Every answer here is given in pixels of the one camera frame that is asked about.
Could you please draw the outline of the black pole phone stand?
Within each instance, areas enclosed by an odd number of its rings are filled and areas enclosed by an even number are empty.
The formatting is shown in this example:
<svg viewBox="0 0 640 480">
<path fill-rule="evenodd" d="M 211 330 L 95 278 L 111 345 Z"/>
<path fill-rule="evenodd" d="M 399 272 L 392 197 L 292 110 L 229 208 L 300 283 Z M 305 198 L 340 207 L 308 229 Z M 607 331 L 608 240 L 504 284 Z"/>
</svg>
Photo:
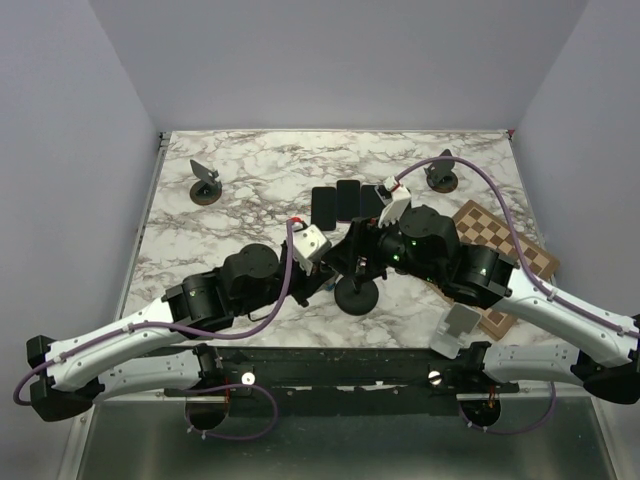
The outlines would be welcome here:
<svg viewBox="0 0 640 480">
<path fill-rule="evenodd" d="M 379 290 L 366 257 L 356 260 L 353 274 L 342 275 L 337 281 L 334 300 L 340 310 L 351 316 L 366 315 L 376 307 Z"/>
</svg>

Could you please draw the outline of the black smartphone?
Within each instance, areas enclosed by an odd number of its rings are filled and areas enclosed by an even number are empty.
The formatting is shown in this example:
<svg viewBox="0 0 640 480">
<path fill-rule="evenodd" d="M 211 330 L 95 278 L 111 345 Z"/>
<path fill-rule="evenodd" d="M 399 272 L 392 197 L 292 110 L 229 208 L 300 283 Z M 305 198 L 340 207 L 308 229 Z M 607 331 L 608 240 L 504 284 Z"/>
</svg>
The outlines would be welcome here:
<svg viewBox="0 0 640 480">
<path fill-rule="evenodd" d="M 360 216 L 360 189 L 358 180 L 343 179 L 336 182 L 336 219 L 351 222 Z"/>
</svg>

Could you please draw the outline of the black phone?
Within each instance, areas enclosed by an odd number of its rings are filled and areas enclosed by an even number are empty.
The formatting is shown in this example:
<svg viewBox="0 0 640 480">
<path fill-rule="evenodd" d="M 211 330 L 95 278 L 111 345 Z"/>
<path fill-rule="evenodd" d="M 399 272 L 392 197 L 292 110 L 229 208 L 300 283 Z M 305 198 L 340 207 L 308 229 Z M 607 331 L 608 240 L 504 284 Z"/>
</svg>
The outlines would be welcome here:
<svg viewBox="0 0 640 480">
<path fill-rule="evenodd" d="M 323 232 L 336 229 L 336 189 L 313 187 L 311 190 L 311 223 Z"/>
<path fill-rule="evenodd" d="M 375 185 L 364 184 L 360 189 L 360 216 L 379 217 L 384 208 L 384 202 L 377 193 Z"/>
<path fill-rule="evenodd" d="M 384 276 L 386 267 L 378 259 L 379 241 L 384 233 L 370 218 L 357 218 L 352 222 L 351 247 L 349 253 L 349 273 L 360 277 L 361 281 Z"/>
</svg>

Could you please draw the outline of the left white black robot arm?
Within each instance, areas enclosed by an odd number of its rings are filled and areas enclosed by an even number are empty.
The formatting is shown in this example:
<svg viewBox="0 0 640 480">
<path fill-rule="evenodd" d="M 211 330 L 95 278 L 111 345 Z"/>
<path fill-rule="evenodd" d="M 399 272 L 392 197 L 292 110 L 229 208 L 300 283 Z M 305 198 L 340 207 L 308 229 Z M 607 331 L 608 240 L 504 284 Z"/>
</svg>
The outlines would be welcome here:
<svg viewBox="0 0 640 480">
<path fill-rule="evenodd" d="M 68 340 L 28 340 L 32 374 L 24 381 L 33 408 L 47 422 L 77 416 L 121 395 L 158 389 L 214 393 L 223 379 L 212 353 L 157 350 L 198 337 L 240 339 L 236 318 L 262 307 L 280 310 L 292 296 L 303 304 L 332 271 L 321 262 L 329 241 L 284 242 L 281 252 L 250 244 L 209 272 L 185 278 L 137 312 Z"/>
</svg>

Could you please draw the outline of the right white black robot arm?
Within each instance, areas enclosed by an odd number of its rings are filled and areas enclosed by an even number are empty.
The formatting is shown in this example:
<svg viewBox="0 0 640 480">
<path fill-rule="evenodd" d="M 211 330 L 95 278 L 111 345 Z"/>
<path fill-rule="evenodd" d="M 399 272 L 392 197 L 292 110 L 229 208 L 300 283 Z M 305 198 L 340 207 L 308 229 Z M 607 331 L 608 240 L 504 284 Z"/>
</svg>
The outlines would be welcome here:
<svg viewBox="0 0 640 480">
<path fill-rule="evenodd" d="M 426 207 L 408 209 L 380 227 L 352 221 L 345 237 L 322 257 L 355 287 L 400 270 L 436 286 L 451 300 L 513 315 L 560 338 L 524 360 L 514 348 L 489 347 L 464 362 L 460 379 L 480 392 L 495 380 L 565 382 L 616 404 L 639 399 L 639 320 L 596 307 L 539 280 L 522 261 L 488 246 L 462 242 L 454 221 Z"/>
</svg>

